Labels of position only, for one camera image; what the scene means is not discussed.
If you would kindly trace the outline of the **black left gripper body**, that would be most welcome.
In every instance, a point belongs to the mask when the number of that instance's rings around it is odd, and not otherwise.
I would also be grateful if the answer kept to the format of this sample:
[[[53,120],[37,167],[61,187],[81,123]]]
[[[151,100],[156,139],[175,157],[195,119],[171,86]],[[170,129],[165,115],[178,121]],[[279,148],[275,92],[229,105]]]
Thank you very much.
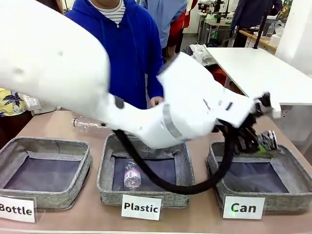
[[[264,116],[272,109],[271,106],[271,95],[269,92],[265,92],[262,96],[254,99],[254,109],[246,119],[243,121],[241,126],[238,128],[238,136],[245,140],[248,140],[248,128],[253,128],[258,117]],[[272,130],[267,130],[258,135],[259,145],[261,146],[272,146]]]

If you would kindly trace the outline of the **person's left hand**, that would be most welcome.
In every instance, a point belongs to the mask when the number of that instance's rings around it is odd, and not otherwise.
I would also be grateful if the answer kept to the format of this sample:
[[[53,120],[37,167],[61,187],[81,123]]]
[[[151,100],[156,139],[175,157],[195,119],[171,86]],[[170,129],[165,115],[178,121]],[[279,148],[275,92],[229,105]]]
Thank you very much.
[[[159,105],[160,103],[162,103],[164,101],[164,98],[163,97],[153,97],[150,99],[150,103],[151,103],[151,106],[152,107],[155,107],[157,105]]]

